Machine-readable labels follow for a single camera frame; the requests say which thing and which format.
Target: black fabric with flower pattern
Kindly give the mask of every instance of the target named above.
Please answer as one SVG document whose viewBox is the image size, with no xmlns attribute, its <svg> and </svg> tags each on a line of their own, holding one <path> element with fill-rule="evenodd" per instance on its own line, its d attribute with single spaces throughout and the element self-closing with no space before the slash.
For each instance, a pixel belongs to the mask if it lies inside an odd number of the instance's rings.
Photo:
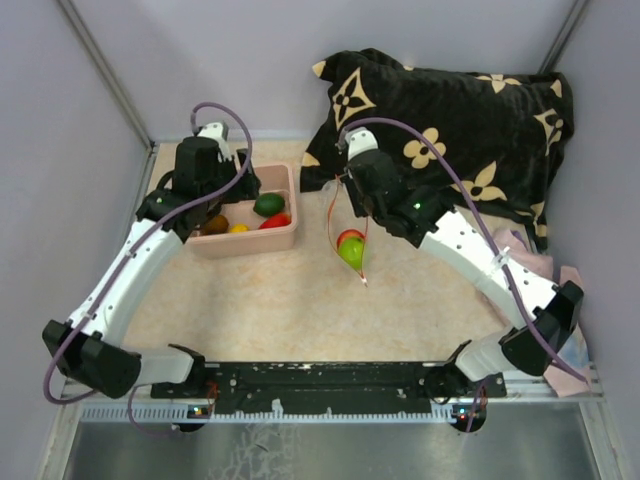
<svg viewBox="0 0 640 480">
<path fill-rule="evenodd" d="M 547 248 L 545 199 L 574 128 L 573 96 L 562 74 L 445 72 L 403 65 L 374 49 L 336 53 L 313 71 L 331 82 L 331 111 L 303 159 L 303 192 L 343 173 L 346 154 L 335 146 L 342 126 L 395 118 L 435 145 L 481 212 L 527 225 L 538 248 Z M 410 185 L 437 187 L 464 205 L 423 144 L 399 129 L 370 129 Z"/>
</svg>

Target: gray wall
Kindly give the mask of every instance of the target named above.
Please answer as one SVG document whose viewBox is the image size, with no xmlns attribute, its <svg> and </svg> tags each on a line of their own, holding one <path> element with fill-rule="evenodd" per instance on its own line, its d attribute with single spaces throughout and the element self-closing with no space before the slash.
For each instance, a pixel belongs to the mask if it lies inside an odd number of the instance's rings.
<svg viewBox="0 0 640 480">
<path fill-rule="evenodd" d="M 586 284 L 582 325 L 640 478 L 640 3 L 593 2 L 562 58 L 576 135 L 550 198 L 550 240 Z"/>
<path fill-rule="evenodd" d="M 144 149 L 50 0 L 0 15 L 0 478 L 33 478 L 56 408 L 41 331 L 124 234 Z"/>
<path fill-rule="evenodd" d="M 407 64 L 536 71 L 573 0 L 76 0 L 152 137 L 187 133 L 215 100 L 258 136 L 305 136 L 326 116 L 311 65 L 376 47 Z"/>
</svg>

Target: beige floor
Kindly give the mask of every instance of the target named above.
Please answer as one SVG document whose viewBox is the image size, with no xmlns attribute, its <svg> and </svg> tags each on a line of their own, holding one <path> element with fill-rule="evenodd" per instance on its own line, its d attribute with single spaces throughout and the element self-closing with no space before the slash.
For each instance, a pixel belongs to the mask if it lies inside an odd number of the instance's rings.
<svg viewBox="0 0 640 480">
<path fill-rule="evenodd" d="M 297 166 L 305 145 L 258 142 L 254 163 Z M 161 146 L 151 185 L 173 167 L 174 152 L 175 144 Z M 220 361 L 441 360 L 501 328 L 457 272 L 377 225 L 364 288 L 328 244 L 326 197 L 298 194 L 293 250 L 211 261 L 184 248 L 143 300 L 125 344 L 177 343 Z M 340 208 L 348 218 L 348 204 Z M 512 222 L 485 219 L 491 230 L 524 235 Z"/>
</svg>

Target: pink cloth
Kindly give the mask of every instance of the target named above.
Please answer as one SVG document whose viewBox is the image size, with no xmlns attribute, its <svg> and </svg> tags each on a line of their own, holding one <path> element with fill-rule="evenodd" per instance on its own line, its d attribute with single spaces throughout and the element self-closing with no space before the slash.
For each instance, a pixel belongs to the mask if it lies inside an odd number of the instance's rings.
<svg viewBox="0 0 640 480">
<path fill-rule="evenodd" d="M 548 255 L 537 255 L 529 252 L 527 250 L 527 247 L 520 240 L 518 240 L 510 230 L 500 229 L 496 231 L 493 238 L 501 250 L 509 247 L 509 256 L 520 265 L 528 268 L 530 271 L 540 275 L 541 277 L 547 278 L 549 280 L 553 278 L 552 257 Z M 560 285 L 562 285 L 568 280 L 571 280 L 576 285 L 584 288 L 578 270 L 573 267 L 563 266 L 560 268 L 559 283 Z M 502 322 L 505 325 L 510 325 L 510 322 L 507 320 L 504 314 L 498 308 L 496 308 L 495 305 L 492 304 L 492 306 L 494 307 L 496 314 L 502 320 Z M 578 343 L 578 345 L 584 347 L 586 351 L 585 340 L 580 327 L 576 327 L 572 338 L 573 341 Z M 572 365 L 572 367 L 576 368 L 576 370 L 580 372 L 585 378 L 589 378 L 589 366 L 580 368 L 579 366 Z M 566 397 L 569 395 L 574 395 L 576 393 L 589 391 L 589 385 L 579 381 L 575 377 L 553 366 L 549 367 L 544 372 L 544 378 L 547 380 L 547 382 L 549 382 L 549 385 L 551 385 L 551 388 L 555 390 L 559 397 Z"/>
</svg>

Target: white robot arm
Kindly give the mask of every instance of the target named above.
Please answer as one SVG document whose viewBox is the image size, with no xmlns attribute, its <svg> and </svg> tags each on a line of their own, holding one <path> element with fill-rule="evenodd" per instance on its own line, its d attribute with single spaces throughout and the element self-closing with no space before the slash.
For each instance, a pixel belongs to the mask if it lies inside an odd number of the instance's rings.
<svg viewBox="0 0 640 480">
<path fill-rule="evenodd" d="M 508 250 L 496 256 L 482 235 L 436 191 L 409 190 L 366 128 L 350 131 L 346 141 L 345 185 L 355 213 L 371 216 L 392 235 L 446 261 L 511 322 L 512 327 L 466 345 L 455 358 L 456 367 L 472 381 L 514 369 L 542 375 L 551 359 L 531 337 L 503 266 L 513 275 L 529 319 L 556 353 L 575 328 L 582 290 L 573 283 L 560 288 L 518 264 Z"/>
<path fill-rule="evenodd" d="M 444 203 L 437 192 L 427 187 L 408 189 L 391 158 L 378 150 L 376 139 L 368 130 L 355 130 L 347 140 L 345 185 L 356 214 L 370 215 L 392 235 L 403 237 L 416 248 L 448 262 L 497 304 L 512 324 L 505 331 L 458 347 L 441 378 L 453 379 L 451 383 L 456 386 L 451 390 L 464 392 L 471 382 L 506 370 L 519 369 L 541 375 L 551 359 L 531 337 L 501 268 L 510 267 L 529 318 L 556 352 L 575 328 L 582 291 L 571 283 L 559 288 L 519 265 L 507 251 L 494 255 L 485 239 L 459 212 Z M 246 160 L 241 151 L 238 156 L 241 163 Z M 51 320 L 43 332 L 49 351 L 59 356 L 57 366 L 64 375 L 111 398 L 119 398 L 131 388 L 147 384 L 178 385 L 183 392 L 201 391 L 207 373 L 204 357 L 198 353 L 177 345 L 128 352 L 121 344 L 135 310 L 155 277 L 193 230 L 217 214 L 221 202 L 256 198 L 259 181 L 249 167 L 237 188 L 224 198 L 185 210 L 157 229 L 141 248 L 132 252 L 131 247 L 167 212 L 228 182 L 237 173 L 232 160 L 226 144 L 226 127 L 220 123 L 207 125 L 197 136 L 186 138 L 178 146 L 175 171 L 145 198 L 125 245 L 98 286 L 67 322 Z M 169 178 L 172 179 L 170 189 L 165 188 Z M 124 257 L 130 258 L 120 274 L 114 276 Z M 87 317 L 86 313 L 107 282 L 111 282 L 111 288 L 98 310 L 81 332 L 74 332 L 77 336 L 60 353 L 60 346 Z M 213 375 L 230 372 L 233 376 L 237 368 L 240 367 L 228 366 Z M 232 388 L 229 394 L 238 395 L 238 392 Z"/>
</svg>

